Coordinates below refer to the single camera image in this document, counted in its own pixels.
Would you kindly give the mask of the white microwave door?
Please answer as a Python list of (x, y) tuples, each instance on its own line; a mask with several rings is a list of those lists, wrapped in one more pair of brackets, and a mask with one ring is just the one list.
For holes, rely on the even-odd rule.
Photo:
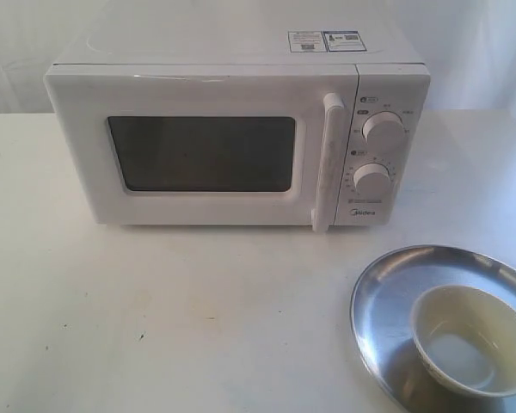
[(98, 223), (335, 222), (355, 65), (55, 65), (45, 83)]

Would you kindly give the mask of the round stainless steel tray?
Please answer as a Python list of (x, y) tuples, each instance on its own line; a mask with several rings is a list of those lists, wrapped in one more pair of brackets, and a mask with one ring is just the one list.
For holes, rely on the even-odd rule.
[(459, 395), (423, 366), (411, 308), (425, 291), (446, 285), (481, 288), (516, 310), (516, 269), (494, 258), (440, 245), (391, 251), (363, 271), (352, 293), (350, 324), (366, 370), (404, 412), (516, 412), (516, 396)]

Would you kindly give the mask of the lower white control knob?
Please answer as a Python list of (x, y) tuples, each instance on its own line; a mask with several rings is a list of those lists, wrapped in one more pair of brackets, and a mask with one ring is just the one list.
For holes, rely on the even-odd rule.
[(391, 190), (389, 172), (379, 163), (367, 163), (357, 168), (353, 174), (353, 184), (357, 193), (364, 197), (382, 197)]

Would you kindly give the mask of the white microwave oven body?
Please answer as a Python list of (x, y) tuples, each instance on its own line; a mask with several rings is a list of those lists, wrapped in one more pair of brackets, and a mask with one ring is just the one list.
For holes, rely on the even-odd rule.
[[(113, 65), (113, 66), (276, 66), (274, 65)], [(330, 226), (382, 225), (391, 215), (409, 149), (421, 110), (427, 97), (430, 76), (422, 63), (296, 64), (287, 66), (326, 67), (355, 65), (359, 86), (353, 105), (349, 138), (342, 170), (335, 222)], [(405, 140), (399, 145), (368, 145), (363, 125), (372, 115), (390, 111), (397, 114), (405, 129)], [(385, 166), (391, 180), (391, 190), (382, 197), (359, 195), (353, 184), (357, 168), (367, 163)]]

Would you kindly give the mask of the white sheer curtain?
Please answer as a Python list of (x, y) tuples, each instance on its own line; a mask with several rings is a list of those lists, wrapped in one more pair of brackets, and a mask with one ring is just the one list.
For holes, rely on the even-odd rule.
[(516, 1), (0, 1), (0, 113), (53, 65), (422, 63), (430, 108), (516, 116)]

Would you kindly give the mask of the white control knob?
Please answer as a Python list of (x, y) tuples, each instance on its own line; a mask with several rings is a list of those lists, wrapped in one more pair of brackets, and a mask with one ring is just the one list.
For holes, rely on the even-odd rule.
[(389, 172), (379, 163), (367, 163), (357, 168), (353, 174), (353, 184), (357, 193), (364, 197), (382, 197), (391, 190)]
[(399, 145), (405, 140), (405, 129), (400, 117), (390, 111), (372, 115), (362, 128), (368, 145)]

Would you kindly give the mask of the upper white control knob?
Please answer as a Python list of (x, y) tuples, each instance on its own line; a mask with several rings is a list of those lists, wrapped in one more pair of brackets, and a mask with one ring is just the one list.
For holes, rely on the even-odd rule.
[(368, 145), (399, 145), (405, 140), (405, 129), (400, 117), (390, 111), (372, 115), (362, 128)]

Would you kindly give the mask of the cream ceramic bowl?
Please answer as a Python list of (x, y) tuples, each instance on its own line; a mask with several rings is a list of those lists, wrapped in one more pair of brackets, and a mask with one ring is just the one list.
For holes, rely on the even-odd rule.
[(516, 311), (475, 287), (433, 287), (409, 316), (427, 372), (450, 391), (475, 398), (516, 396)]

